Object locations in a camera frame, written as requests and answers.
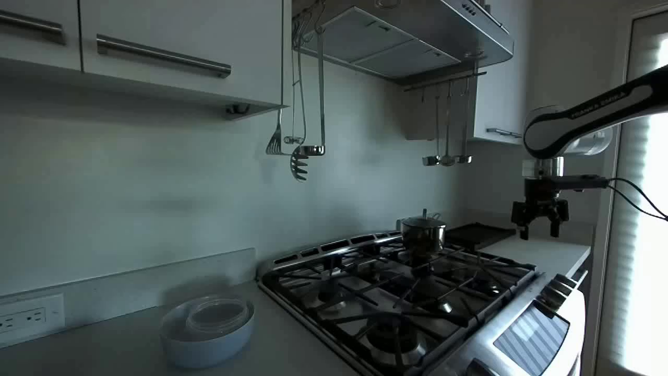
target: white cabinet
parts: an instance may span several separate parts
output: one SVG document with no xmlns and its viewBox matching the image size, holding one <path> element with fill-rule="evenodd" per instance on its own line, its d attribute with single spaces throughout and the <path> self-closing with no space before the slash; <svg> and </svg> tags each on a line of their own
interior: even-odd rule
<svg viewBox="0 0 668 376">
<path fill-rule="evenodd" d="M 513 38 L 513 58 L 478 77 L 474 141 L 520 144 L 528 122 L 528 49 L 531 0 L 490 0 L 490 12 Z"/>
<path fill-rule="evenodd" d="M 0 58 L 79 72 L 76 0 L 0 0 Z"/>
<path fill-rule="evenodd" d="M 281 38 L 281 0 L 81 0 L 91 76 L 280 105 Z"/>
</svg>

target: electrical outlet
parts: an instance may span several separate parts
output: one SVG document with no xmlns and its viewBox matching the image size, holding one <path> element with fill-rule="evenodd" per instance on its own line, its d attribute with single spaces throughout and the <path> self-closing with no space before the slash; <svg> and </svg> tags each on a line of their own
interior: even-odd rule
<svg viewBox="0 0 668 376">
<path fill-rule="evenodd" d="M 0 350 L 65 329 L 63 294 L 0 306 Z"/>
</svg>

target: pot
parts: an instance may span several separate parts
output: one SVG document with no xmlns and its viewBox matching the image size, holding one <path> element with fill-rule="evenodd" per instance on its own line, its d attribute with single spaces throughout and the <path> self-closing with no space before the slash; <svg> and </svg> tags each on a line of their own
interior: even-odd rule
<svg viewBox="0 0 668 376">
<path fill-rule="evenodd" d="M 444 221 L 427 218 L 408 218 L 399 221 L 404 246 L 411 251 L 412 266 L 426 263 L 443 246 Z"/>
</svg>

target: window blind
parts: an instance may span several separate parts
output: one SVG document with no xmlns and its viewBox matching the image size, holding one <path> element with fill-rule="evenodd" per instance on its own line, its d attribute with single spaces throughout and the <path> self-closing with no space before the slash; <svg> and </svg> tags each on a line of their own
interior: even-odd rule
<svg viewBox="0 0 668 376">
<path fill-rule="evenodd" d="M 668 12 L 634 20 L 628 79 L 668 65 Z M 617 176 L 668 209 L 668 115 L 621 128 Z M 616 199 L 596 375 L 668 373 L 668 223 Z"/>
</svg>

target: countertop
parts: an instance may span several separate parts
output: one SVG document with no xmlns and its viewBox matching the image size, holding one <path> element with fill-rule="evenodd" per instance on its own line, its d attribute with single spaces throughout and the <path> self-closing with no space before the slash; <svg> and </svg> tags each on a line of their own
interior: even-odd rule
<svg viewBox="0 0 668 376">
<path fill-rule="evenodd" d="M 484 248 L 521 263 L 534 263 L 545 278 L 572 275 L 589 258 L 589 246 L 554 240 L 510 239 Z M 57 337 L 31 341 L 0 352 L 1 376 L 59 375 L 353 375 L 323 343 L 296 325 L 254 283 L 229 289 L 253 300 L 256 310 L 254 335 L 246 350 L 216 367 L 179 369 L 165 361 L 160 350 L 160 317 L 165 308 L 137 311 Z"/>
</svg>

